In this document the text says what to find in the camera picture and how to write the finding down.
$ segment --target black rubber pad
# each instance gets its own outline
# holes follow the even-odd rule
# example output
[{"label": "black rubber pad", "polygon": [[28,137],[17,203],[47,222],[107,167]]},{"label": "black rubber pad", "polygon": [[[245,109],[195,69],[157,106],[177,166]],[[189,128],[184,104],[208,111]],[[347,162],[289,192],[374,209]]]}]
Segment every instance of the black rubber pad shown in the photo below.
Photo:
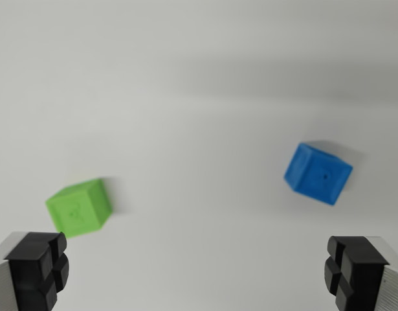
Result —
[{"label": "black rubber pad", "polygon": [[69,262],[63,233],[28,233],[7,255],[19,311],[51,311],[64,289]]},{"label": "black rubber pad", "polygon": [[332,236],[325,265],[329,292],[340,311],[374,311],[388,262],[363,236]]}]

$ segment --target green block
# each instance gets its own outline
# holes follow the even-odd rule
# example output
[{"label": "green block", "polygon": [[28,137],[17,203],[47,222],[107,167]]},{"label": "green block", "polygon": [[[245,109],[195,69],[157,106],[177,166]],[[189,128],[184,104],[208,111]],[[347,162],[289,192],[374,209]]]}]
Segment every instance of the green block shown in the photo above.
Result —
[{"label": "green block", "polygon": [[112,213],[102,179],[64,188],[46,205],[56,229],[67,238],[101,229]]}]

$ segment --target blue cube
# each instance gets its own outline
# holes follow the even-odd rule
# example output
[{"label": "blue cube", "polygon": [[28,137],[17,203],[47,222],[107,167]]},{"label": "blue cube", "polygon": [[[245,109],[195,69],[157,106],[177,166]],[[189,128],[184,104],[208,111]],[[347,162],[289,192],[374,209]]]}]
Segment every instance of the blue cube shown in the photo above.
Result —
[{"label": "blue cube", "polygon": [[294,191],[334,205],[352,170],[351,165],[335,155],[301,143],[285,180]]}]

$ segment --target plastic block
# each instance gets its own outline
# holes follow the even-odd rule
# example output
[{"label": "plastic block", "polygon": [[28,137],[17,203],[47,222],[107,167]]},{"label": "plastic block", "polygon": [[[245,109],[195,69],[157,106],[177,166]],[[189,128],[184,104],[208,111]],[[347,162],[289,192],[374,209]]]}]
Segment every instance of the plastic block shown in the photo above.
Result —
[{"label": "plastic block", "polygon": [[101,179],[64,188],[46,204],[56,229],[67,238],[101,229],[112,213]]},{"label": "plastic block", "polygon": [[334,205],[352,170],[351,165],[335,155],[301,143],[285,180],[294,191]]}]

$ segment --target white table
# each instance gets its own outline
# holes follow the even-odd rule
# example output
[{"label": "white table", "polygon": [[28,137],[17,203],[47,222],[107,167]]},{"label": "white table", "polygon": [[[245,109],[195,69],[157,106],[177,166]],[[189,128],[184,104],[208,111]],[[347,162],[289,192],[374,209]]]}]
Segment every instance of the white table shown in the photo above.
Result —
[{"label": "white table", "polygon": [[[354,166],[334,207],[300,141]],[[0,242],[96,177],[56,311],[336,310],[329,236],[398,252],[398,1],[0,1]]]}]

